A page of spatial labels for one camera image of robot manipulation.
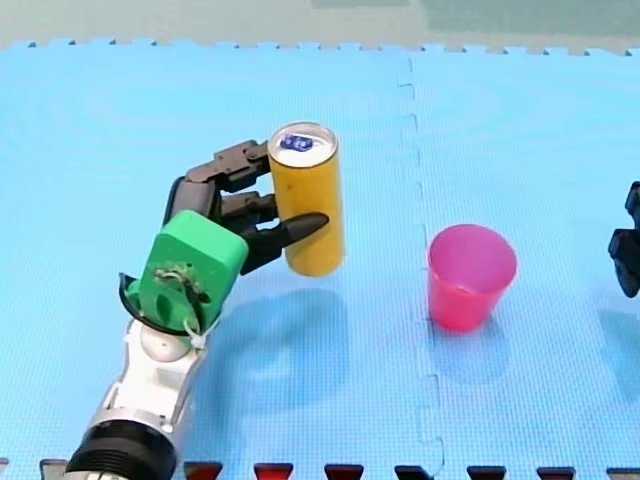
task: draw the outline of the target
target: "floor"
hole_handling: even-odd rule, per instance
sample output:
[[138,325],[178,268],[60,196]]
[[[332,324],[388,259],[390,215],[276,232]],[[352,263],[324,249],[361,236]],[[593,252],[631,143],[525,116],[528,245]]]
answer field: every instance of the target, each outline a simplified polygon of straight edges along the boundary
[[0,48],[107,36],[241,45],[359,42],[367,48],[560,46],[578,54],[600,47],[623,54],[640,46],[638,25],[638,0],[3,0]]

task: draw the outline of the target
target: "yellow cylinder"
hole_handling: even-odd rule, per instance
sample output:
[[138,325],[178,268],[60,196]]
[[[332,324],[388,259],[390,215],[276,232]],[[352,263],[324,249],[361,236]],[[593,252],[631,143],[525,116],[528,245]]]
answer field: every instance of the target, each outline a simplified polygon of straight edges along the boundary
[[267,149],[280,219],[313,212],[329,217],[327,225],[286,249],[289,267],[310,277],[333,272],[345,255],[335,134],[317,123],[292,123],[274,133]]

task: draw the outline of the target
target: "cable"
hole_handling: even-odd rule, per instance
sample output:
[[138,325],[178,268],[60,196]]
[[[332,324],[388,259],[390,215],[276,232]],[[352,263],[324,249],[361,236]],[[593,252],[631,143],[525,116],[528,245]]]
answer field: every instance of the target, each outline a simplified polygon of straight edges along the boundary
[[125,273],[120,274],[120,285],[118,288],[118,295],[120,296],[120,301],[122,302],[122,306],[129,313],[129,315],[131,315],[133,318],[138,320],[143,325],[149,328],[152,328],[153,330],[157,330],[160,333],[164,333],[167,335],[174,335],[176,337],[188,337],[189,332],[187,332],[186,330],[174,330],[173,328],[163,327],[162,325],[158,325],[152,322],[151,320],[149,320],[148,318],[146,318],[144,315],[140,314],[140,312],[137,311],[137,309],[129,301],[129,298],[127,298],[127,289],[129,288],[131,283],[135,280],[136,280],[135,278],[130,277]]

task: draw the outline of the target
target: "pink plastic cup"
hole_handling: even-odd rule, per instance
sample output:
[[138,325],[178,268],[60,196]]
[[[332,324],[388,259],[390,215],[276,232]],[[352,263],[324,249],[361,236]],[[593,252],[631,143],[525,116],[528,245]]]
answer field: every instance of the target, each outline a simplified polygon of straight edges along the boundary
[[469,332],[484,323],[516,275],[513,248],[479,225],[443,230],[428,257],[429,313],[451,332]]

